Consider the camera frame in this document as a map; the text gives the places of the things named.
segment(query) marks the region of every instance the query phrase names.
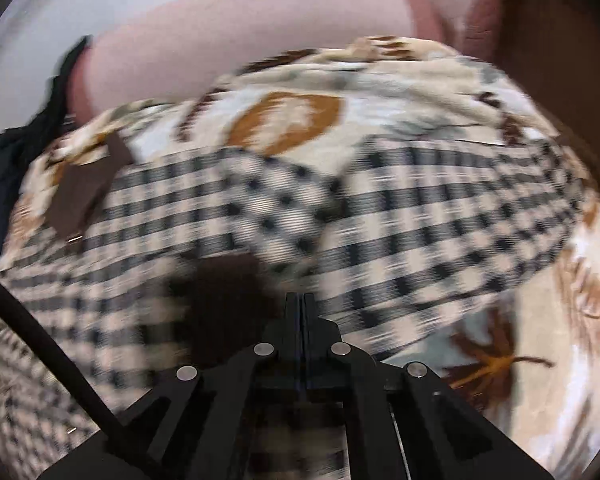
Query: dark brown cloth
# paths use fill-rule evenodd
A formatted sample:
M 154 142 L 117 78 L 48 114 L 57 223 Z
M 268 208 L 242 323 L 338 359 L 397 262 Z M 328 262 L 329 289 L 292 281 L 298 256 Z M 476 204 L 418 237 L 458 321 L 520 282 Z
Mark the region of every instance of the dark brown cloth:
M 133 157 L 117 133 L 107 136 L 109 155 L 91 164 L 70 164 L 45 213 L 58 238 L 75 242 L 97 219 L 116 173 L 133 163 Z

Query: black fabric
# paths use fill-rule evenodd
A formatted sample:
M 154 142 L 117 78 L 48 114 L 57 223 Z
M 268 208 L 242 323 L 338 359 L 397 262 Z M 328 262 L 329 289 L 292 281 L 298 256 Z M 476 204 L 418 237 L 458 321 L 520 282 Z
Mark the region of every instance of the black fabric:
M 69 76 L 89 39 L 82 38 L 65 56 L 58 75 L 51 82 L 49 98 L 43 110 L 26 126 L 10 128 L 0 134 L 0 253 L 9 226 L 9 216 L 29 165 L 61 133 L 67 112 Z

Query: metal rivet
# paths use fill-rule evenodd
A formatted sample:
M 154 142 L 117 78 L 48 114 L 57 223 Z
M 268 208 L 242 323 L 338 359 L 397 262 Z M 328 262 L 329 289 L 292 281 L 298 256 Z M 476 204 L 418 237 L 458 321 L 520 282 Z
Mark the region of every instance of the metal rivet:
M 176 372 L 176 377 L 179 378 L 181 381 L 190 381 L 192 379 L 195 379 L 197 374 L 198 371 L 195 367 L 183 366 L 178 368 L 178 371 Z
M 331 351 L 336 355 L 347 355 L 351 352 L 351 347 L 340 341 L 331 345 Z
M 253 347 L 253 352 L 261 357 L 273 354 L 273 345 L 271 343 L 258 343 Z
M 407 366 L 407 371 L 410 376 L 424 377 L 427 374 L 427 367 L 422 363 L 414 362 Z

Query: blanket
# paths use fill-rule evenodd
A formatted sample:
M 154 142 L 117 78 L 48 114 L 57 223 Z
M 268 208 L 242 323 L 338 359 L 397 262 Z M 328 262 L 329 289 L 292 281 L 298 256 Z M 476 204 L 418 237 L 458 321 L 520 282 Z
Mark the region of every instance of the blanket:
M 78 253 L 44 213 L 67 164 L 136 164 Z M 285 53 L 199 102 L 110 110 L 26 177 L 0 281 L 113 410 L 188 362 L 179 255 L 255 254 L 344 341 L 418 359 L 567 479 L 600 447 L 600 196 L 501 71 L 432 41 Z M 348 478 L 337 406 L 272 407 L 253 478 Z M 0 323 L 0 453 L 35 478 L 96 430 Z

